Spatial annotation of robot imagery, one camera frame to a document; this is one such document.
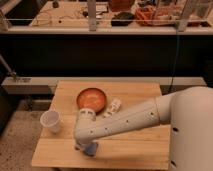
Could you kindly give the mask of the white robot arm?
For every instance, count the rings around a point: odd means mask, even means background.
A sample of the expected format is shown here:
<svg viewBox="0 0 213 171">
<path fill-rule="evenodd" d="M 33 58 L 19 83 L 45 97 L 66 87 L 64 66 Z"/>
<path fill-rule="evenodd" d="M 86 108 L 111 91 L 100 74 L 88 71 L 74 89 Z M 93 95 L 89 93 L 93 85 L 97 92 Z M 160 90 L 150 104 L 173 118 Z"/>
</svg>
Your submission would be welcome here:
<svg viewBox="0 0 213 171">
<path fill-rule="evenodd" d="M 102 137 L 169 124 L 169 171 L 213 171 L 213 88 L 191 87 L 97 120 L 90 109 L 78 112 L 78 148 L 96 148 Z"/>
</svg>

